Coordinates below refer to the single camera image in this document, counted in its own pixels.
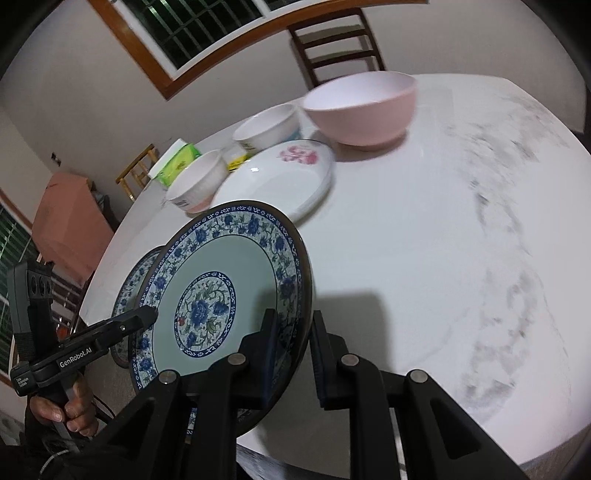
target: pink cloth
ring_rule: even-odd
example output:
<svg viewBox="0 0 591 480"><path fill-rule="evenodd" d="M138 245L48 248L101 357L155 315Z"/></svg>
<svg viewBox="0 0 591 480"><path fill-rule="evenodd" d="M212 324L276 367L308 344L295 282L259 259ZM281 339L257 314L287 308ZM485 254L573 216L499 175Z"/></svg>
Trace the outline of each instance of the pink cloth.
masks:
<svg viewBox="0 0 591 480"><path fill-rule="evenodd" d="M90 194L86 178L56 173L47 184L33 241L45 261L55 262L80 285L92 275L113 230Z"/></svg>

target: hand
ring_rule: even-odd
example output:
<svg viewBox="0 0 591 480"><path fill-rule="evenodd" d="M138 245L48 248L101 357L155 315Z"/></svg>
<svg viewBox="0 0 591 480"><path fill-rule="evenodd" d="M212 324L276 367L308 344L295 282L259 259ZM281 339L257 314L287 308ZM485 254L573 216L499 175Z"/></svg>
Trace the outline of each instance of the hand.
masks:
<svg viewBox="0 0 591 480"><path fill-rule="evenodd" d="M86 379L80 374L74 382L73 389L75 398L66 404L65 414L52 401L39 396L30 400L29 407L35 418L43 425L48 425L51 421L64 421L65 418L68 418L69 421L66 423L68 430L79 432L85 437L92 437L99 428L95 406L92 404L92 390Z"/></svg>

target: white plate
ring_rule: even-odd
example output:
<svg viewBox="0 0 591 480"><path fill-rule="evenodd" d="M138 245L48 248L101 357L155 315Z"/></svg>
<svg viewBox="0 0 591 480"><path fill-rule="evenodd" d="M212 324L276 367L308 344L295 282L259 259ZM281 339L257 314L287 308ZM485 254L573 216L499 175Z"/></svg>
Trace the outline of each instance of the white plate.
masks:
<svg viewBox="0 0 591 480"><path fill-rule="evenodd" d="M314 140L275 145L232 173L217 191L212 206L258 200L273 205L296 222L328 191L334 161L333 151Z"/></svg>

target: white marble table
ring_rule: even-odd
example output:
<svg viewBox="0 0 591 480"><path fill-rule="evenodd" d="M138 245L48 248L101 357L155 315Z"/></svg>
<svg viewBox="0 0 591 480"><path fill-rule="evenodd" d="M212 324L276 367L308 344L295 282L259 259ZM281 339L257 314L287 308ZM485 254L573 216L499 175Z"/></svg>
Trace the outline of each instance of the white marble table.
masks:
<svg viewBox="0 0 591 480"><path fill-rule="evenodd" d="M404 142L337 147L335 185L298 226L315 307L380 368L425 369L523 463L591 421L591 157L508 80L417 79ZM235 127L199 148L226 145ZM109 317L134 264L190 221L163 198L149 185L122 222L83 303L88 323ZM348 474L347 414L319 408L308 356L239 443Z"/></svg>

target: pink bowl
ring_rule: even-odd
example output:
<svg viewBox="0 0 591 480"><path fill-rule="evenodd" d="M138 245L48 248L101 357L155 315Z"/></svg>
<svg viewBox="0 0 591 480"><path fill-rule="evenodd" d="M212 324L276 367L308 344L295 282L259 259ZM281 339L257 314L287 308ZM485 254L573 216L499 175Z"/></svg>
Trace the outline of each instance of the pink bowl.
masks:
<svg viewBox="0 0 591 480"><path fill-rule="evenodd" d="M417 81L398 72L337 78L306 95L301 107L339 143L376 150L404 135L417 103Z"/></svg>

